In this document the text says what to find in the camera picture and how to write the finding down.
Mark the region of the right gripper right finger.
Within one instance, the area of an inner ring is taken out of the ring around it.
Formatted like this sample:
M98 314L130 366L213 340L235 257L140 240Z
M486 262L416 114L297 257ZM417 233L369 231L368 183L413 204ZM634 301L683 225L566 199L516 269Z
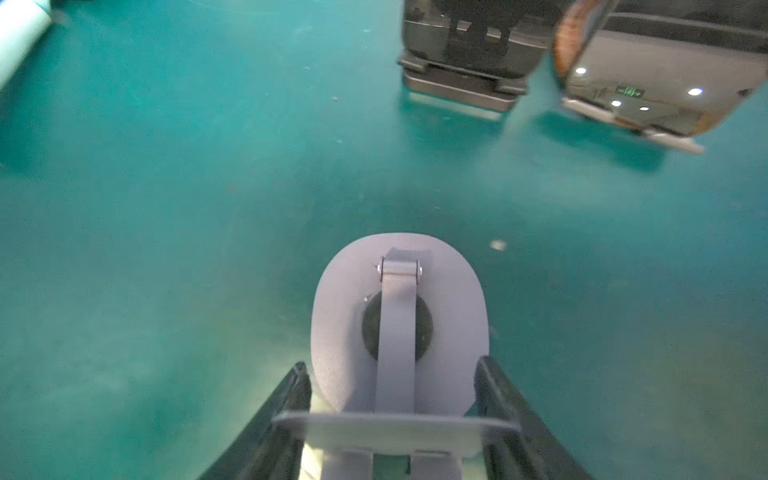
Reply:
M483 356L477 362L474 387L481 417L517 426L515 431L483 447L489 479L593 479L492 357Z

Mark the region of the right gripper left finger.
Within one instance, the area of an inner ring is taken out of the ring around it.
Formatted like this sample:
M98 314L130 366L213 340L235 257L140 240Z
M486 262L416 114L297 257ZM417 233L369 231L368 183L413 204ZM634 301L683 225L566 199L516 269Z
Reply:
M202 479L297 479L304 442L273 423L287 411L307 412L312 387L306 364L296 363Z

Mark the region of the black phone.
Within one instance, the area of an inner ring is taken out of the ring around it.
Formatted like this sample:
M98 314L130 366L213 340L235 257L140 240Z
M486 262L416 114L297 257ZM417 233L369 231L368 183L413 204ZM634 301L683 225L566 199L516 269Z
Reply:
M563 14L556 1L406 1L406 51L433 65L521 78L549 50Z
M767 79L764 1L616 1L566 92L641 127L693 137Z

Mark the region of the black stand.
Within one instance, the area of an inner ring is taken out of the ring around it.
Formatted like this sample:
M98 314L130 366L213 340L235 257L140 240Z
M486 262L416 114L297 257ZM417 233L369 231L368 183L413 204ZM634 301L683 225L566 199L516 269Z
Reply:
M405 86L413 92L484 110L508 112L529 91L525 78L480 75L459 67L430 63L408 50L401 54L398 64L403 69Z

